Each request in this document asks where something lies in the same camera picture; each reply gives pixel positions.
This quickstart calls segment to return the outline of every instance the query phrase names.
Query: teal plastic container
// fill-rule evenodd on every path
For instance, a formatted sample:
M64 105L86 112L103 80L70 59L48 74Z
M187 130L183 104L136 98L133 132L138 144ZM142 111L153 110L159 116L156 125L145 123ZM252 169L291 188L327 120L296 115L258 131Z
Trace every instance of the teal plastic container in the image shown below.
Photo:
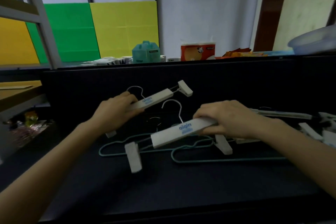
M133 64L161 62L160 48L156 43L143 41L132 50Z

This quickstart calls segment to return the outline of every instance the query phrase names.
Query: left hand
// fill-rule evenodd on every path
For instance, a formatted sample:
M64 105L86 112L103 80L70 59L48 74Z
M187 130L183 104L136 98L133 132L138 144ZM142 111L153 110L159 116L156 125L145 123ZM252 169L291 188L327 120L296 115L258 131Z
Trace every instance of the left hand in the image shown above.
M98 129L101 135L116 130L128 120L144 111L144 109L126 111L131 103L137 101L135 95L125 91L114 98L102 101L91 119L87 122Z

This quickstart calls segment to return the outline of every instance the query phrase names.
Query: yellow-green board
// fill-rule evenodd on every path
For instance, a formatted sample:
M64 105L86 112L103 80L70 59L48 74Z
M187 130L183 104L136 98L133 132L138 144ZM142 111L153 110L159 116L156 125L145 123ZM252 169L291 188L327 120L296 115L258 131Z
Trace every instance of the yellow-green board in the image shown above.
M144 40L159 45L156 1L90 3L100 56L131 56Z
M26 24L0 18L0 65L38 63Z

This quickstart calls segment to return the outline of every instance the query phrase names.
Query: black table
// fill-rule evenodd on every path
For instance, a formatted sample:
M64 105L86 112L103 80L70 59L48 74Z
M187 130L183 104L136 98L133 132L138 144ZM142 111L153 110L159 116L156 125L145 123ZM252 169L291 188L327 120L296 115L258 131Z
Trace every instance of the black table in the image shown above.
M144 114L107 139L100 137L78 160L41 221L65 219L170 223L258 222L298 223L336 217L336 201L287 160L177 164L170 152L141 155L143 170L131 174L127 158L101 157L111 140L154 132L150 117L161 115L160 129L178 123L176 114ZM184 120L191 113L183 113ZM57 145L67 132L53 124L0 165L0 189ZM174 145L191 143L183 139ZM233 157L215 146L177 153L178 159L279 156L262 142L233 146ZM122 152L114 145L104 153Z

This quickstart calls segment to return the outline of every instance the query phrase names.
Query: metal hanger hook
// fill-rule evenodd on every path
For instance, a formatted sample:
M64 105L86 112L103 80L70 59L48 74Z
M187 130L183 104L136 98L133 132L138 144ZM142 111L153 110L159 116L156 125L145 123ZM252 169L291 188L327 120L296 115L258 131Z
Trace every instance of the metal hanger hook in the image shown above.
M181 103L180 103L179 101L177 101L177 100L175 100L175 99L168 99L168 100L166 100L165 102L163 102L161 108L163 109L163 106L164 106L165 103L167 103L168 101L174 101L174 102L176 102L176 103L178 103L178 104L180 105L180 111L178 112L178 117L180 118L181 123L183 123L183 120L182 120L182 118L181 118L182 105L181 105Z
M141 89L141 96L142 96L143 98L145 98L144 95L143 95L144 89L141 88L140 86L130 86L130 87L127 88L126 91L128 91L130 88L134 88L134 87L140 88L140 89Z

